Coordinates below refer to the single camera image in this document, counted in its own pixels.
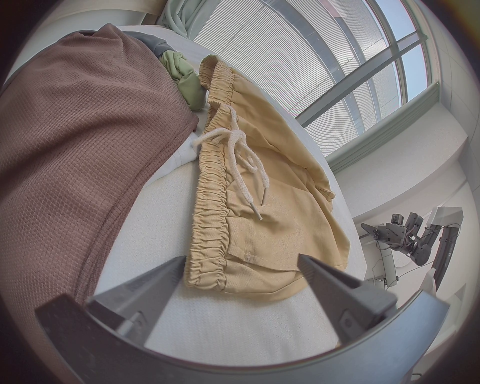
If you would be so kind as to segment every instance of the sky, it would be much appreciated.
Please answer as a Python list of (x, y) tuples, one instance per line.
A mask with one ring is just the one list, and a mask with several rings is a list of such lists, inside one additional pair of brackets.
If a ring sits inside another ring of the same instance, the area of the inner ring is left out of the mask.
[[(415, 31), (415, 27), (400, 0), (377, 0), (397, 40)], [(413, 99), (427, 87), (425, 60), (420, 45), (402, 56), (407, 79), (408, 99)]]

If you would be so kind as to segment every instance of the brown fabric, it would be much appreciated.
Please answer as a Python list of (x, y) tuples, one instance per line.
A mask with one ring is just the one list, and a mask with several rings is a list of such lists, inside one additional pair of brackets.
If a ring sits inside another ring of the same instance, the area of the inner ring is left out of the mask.
[(30, 60), (0, 97), (0, 121), (0, 292), (58, 374), (34, 309), (94, 292), (142, 186), (198, 118), (145, 44), (107, 24)]

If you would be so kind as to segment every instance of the green cloth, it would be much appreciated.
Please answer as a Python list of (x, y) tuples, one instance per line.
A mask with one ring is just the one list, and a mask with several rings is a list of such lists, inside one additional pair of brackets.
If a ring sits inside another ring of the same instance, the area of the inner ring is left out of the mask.
[(200, 79), (192, 65), (181, 52), (165, 51), (160, 58), (183, 98), (192, 111), (205, 106), (206, 89), (200, 84)]

